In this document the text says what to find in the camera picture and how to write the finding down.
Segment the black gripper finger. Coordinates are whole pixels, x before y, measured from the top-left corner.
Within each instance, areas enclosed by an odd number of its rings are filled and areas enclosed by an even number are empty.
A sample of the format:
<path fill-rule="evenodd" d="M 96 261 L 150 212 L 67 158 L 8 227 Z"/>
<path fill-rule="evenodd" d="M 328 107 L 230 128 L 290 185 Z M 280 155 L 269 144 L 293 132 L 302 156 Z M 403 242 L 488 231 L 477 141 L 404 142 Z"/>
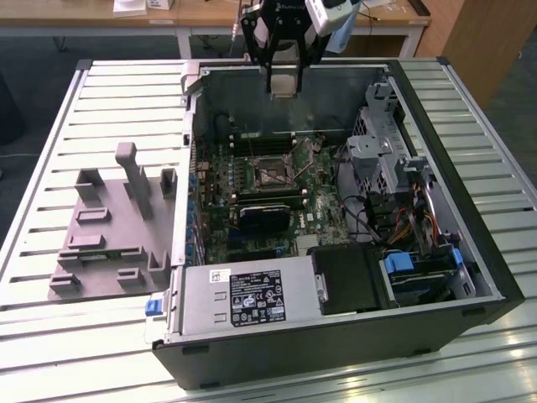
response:
<path fill-rule="evenodd" d="M 280 40 L 280 18 L 275 3 L 260 3 L 241 11 L 242 34 L 249 59 L 266 70 L 266 92 L 271 93 L 272 64 Z"/>
<path fill-rule="evenodd" d="M 325 53 L 331 34 L 320 36 L 315 31 L 315 27 L 310 20 L 302 20 L 297 24 L 296 45 L 298 49 L 296 92 L 302 90 L 302 80 L 304 69 L 320 63 Z"/>

